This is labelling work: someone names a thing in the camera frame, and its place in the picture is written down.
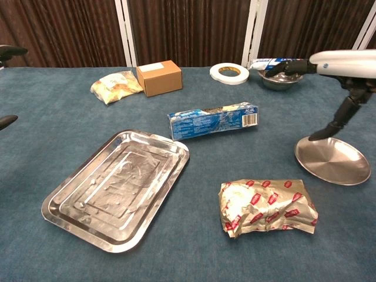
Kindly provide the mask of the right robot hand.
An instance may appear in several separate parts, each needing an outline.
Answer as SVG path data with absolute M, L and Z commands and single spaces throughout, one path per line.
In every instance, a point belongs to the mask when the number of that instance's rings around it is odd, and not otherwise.
M 334 114 L 334 119 L 325 128 L 313 133 L 310 141 L 323 140 L 336 135 L 368 102 L 375 93 L 375 50 L 322 51 L 308 59 L 286 60 L 273 66 L 265 74 L 270 78 L 279 73 L 305 75 L 317 73 L 338 80 L 349 95 Z

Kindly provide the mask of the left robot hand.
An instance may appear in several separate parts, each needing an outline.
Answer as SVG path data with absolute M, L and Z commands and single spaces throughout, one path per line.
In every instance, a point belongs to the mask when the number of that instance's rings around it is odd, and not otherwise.
M 1 69 L 5 67 L 5 62 L 11 60 L 14 56 L 23 56 L 28 53 L 26 48 L 12 46 L 12 45 L 1 45 Z M 17 115 L 6 115 L 1 117 L 1 127 L 0 130 L 5 129 L 18 119 Z

